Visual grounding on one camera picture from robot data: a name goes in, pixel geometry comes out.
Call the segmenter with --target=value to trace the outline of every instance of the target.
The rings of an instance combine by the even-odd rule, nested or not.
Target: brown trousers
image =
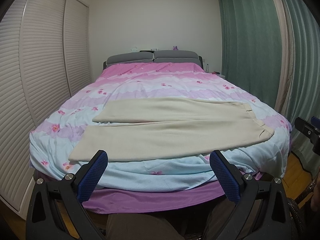
[[[209,212],[202,239],[214,239],[234,209],[234,203],[220,197]],[[184,240],[161,212],[149,214],[117,213],[109,215],[106,238],[108,240]]]

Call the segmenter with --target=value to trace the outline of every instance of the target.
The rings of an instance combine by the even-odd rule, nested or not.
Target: headboard cushion
[[[158,50],[153,53],[155,58],[193,58],[199,59],[198,55],[188,50]]]
[[[152,60],[153,55],[151,52],[131,52],[126,54],[119,54],[111,56],[107,59],[107,65],[124,63],[124,62],[139,62],[140,60]]]

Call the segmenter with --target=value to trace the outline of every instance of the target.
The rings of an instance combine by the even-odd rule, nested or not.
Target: white wardrobe
[[[15,0],[0,22],[0,199],[22,218],[34,186],[29,133],[92,82],[88,7]]]

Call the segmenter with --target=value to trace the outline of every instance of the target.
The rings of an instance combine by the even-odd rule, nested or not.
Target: bed
[[[141,53],[110,57],[104,62],[104,70],[94,83],[67,100],[30,133],[30,159],[36,170],[53,179],[62,179],[70,172],[76,173],[86,162],[70,162],[68,156],[87,125],[108,125],[92,122],[92,118],[103,110],[108,101],[170,96],[248,103],[257,119],[275,130],[274,135],[268,141],[222,153],[242,172],[267,172],[276,177],[284,175],[291,126],[283,116],[217,75],[205,73],[195,52]],[[106,188],[106,192],[113,189],[153,193],[195,189],[216,181],[209,165],[209,154],[165,160],[110,162],[98,187]],[[91,210],[101,212],[95,207]]]

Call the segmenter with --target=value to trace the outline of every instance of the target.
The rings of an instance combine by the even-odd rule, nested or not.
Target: gray headboard
[[[126,54],[119,54],[111,56],[103,63],[103,69],[110,67],[111,65],[118,63],[136,63],[144,62],[150,63],[153,62],[153,54],[151,52],[131,52]]]
[[[193,51],[188,50],[158,50],[153,53],[155,63],[172,62],[184,63],[193,62],[203,69],[202,58]]]
[[[184,63],[193,62],[203,69],[202,58],[193,51],[188,50],[158,50],[153,54],[151,52],[132,52],[111,56],[103,63],[103,69],[118,63]]]

